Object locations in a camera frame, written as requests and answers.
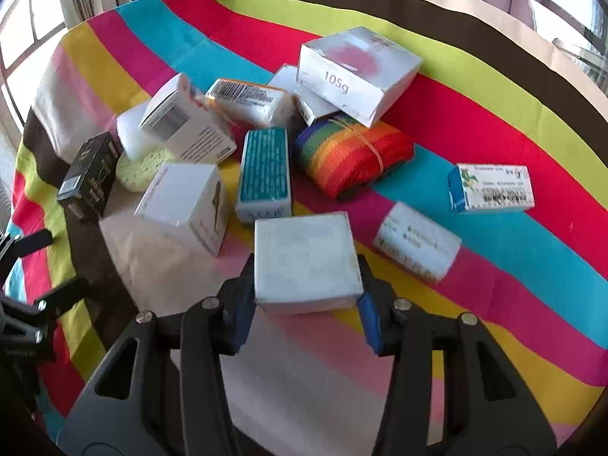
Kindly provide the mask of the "plain white cube box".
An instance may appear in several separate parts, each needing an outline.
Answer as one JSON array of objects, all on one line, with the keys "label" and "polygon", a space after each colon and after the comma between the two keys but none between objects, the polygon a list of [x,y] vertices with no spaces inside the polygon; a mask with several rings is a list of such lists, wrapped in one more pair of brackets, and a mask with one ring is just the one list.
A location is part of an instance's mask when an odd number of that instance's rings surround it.
[{"label": "plain white cube box", "polygon": [[350,308],[364,293],[348,215],[331,212],[255,223],[256,302],[275,315]]}]

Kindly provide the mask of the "teal topped small box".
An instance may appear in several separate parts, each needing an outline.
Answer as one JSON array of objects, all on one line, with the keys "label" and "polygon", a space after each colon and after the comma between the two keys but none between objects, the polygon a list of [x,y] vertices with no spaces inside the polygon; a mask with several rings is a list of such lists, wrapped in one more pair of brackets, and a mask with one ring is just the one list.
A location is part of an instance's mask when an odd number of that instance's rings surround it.
[{"label": "teal topped small box", "polygon": [[291,216],[288,132],[274,127],[251,130],[242,149],[235,211],[251,225],[257,219]]}]

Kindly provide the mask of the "blue white ointment box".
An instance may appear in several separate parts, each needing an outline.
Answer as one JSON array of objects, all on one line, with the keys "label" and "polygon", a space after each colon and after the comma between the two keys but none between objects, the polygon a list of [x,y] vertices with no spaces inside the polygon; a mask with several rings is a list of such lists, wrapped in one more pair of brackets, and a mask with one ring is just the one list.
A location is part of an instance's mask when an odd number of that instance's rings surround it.
[{"label": "blue white ointment box", "polygon": [[456,164],[447,181],[453,213],[526,211],[535,207],[525,166]]}]

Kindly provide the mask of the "black barcode box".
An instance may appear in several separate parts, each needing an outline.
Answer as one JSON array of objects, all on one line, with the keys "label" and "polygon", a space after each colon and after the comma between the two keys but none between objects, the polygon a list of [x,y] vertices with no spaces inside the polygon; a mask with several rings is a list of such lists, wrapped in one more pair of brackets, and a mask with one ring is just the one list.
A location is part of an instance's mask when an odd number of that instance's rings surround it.
[{"label": "black barcode box", "polygon": [[81,145],[57,193],[59,204],[77,221],[99,221],[103,216],[116,181],[119,157],[107,132]]}]

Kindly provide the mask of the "green round sponge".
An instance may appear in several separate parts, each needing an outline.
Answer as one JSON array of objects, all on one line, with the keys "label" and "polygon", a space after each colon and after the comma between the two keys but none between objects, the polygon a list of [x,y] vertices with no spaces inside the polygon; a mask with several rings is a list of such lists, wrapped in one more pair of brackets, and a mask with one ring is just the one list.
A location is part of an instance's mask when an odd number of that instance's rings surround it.
[{"label": "green round sponge", "polygon": [[131,160],[127,152],[123,152],[116,164],[116,180],[128,192],[144,193],[163,165],[177,160],[165,148],[158,148],[137,161]]}]

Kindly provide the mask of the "white cube box with print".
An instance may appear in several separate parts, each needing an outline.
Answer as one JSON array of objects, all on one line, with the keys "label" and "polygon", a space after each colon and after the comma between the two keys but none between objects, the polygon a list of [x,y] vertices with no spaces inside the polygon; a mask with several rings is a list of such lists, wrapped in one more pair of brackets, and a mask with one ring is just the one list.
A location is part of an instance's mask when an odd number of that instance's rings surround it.
[{"label": "white cube box with print", "polygon": [[232,205],[214,164],[166,163],[134,214],[213,257],[220,254]]}]

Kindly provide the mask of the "white barcode medicine box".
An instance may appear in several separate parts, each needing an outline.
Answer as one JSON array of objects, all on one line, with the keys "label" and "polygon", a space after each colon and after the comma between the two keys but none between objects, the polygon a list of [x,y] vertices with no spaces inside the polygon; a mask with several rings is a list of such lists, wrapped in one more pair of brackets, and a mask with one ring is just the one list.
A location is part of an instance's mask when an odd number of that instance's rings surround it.
[{"label": "white barcode medicine box", "polygon": [[227,116],[184,73],[152,96],[139,130],[187,163],[219,164],[237,148]]}]

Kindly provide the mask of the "striped colourful bed cloth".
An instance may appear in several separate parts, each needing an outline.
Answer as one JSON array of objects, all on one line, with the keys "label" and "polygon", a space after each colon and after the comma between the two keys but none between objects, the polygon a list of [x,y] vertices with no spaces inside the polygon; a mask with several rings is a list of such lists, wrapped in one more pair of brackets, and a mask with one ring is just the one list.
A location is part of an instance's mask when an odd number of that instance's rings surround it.
[{"label": "striped colourful bed cloth", "polygon": [[[398,295],[429,312],[480,317],[521,373],[557,443],[607,451],[607,99],[553,45],[480,0],[136,0],[64,34],[32,78],[35,98],[16,151],[10,232],[55,241],[7,283],[25,301],[84,276],[91,294],[69,310],[41,363],[37,398],[54,442],[77,395],[140,308],[179,311],[235,274],[253,235],[229,226],[213,258],[145,232],[115,190],[105,218],[79,223],[57,193],[84,140],[152,97],[173,73],[200,87],[220,75],[266,81],[311,39],[363,26],[424,64],[386,121],[414,158],[347,201],[293,176],[298,215],[344,211],[356,247]],[[456,164],[525,166],[535,207],[453,213]],[[438,283],[373,246],[397,202],[462,240]]]}]

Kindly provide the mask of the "small white box under soap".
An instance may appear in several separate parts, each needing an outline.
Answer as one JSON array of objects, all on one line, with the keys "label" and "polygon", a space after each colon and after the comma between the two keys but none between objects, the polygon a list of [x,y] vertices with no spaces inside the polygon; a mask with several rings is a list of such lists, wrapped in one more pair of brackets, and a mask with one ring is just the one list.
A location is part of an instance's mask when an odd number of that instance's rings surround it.
[{"label": "small white box under soap", "polygon": [[277,87],[291,94],[291,98],[307,126],[310,127],[317,120],[334,116],[339,112],[336,106],[299,84],[297,74],[297,66],[283,64],[269,80],[268,86]]}]

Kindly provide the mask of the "white 105g soap box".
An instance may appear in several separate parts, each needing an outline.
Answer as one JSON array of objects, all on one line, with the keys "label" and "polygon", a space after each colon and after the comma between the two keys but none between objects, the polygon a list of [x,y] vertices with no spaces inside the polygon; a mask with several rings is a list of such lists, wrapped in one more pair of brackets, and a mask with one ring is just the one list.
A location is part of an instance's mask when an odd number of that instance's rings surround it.
[{"label": "white 105g soap box", "polygon": [[410,86],[423,59],[366,27],[301,45],[297,80],[367,128]]}]

